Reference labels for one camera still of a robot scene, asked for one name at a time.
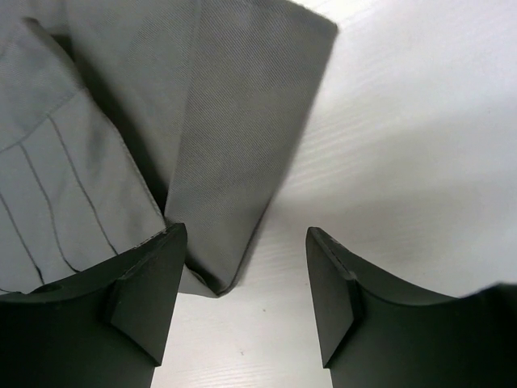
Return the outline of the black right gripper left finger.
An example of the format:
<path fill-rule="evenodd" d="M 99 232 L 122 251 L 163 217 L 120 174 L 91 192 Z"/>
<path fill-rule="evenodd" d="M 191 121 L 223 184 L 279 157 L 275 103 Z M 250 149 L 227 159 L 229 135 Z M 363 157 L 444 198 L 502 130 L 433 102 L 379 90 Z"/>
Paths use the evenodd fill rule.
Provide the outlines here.
<path fill-rule="evenodd" d="M 186 252 L 186 227 L 173 224 L 83 272 L 2 295 L 2 386 L 150 386 Z"/>

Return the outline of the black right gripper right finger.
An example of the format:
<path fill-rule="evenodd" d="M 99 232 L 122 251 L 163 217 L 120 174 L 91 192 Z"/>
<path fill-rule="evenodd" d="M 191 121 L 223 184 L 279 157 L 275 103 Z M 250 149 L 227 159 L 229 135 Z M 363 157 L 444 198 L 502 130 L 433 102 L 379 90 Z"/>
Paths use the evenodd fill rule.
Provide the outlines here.
<path fill-rule="evenodd" d="M 322 364 L 335 387 L 513 387 L 516 287 L 418 287 L 317 227 L 306 260 Z"/>

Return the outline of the grey pleated skirt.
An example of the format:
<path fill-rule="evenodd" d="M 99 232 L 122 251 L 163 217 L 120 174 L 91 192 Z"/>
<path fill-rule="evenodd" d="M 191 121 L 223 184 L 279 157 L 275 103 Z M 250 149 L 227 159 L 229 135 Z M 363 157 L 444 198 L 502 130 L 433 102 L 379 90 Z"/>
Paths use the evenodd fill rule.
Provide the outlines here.
<path fill-rule="evenodd" d="M 178 222 L 180 292 L 229 292 L 337 35 L 290 1 L 2 2 L 1 291 Z"/>

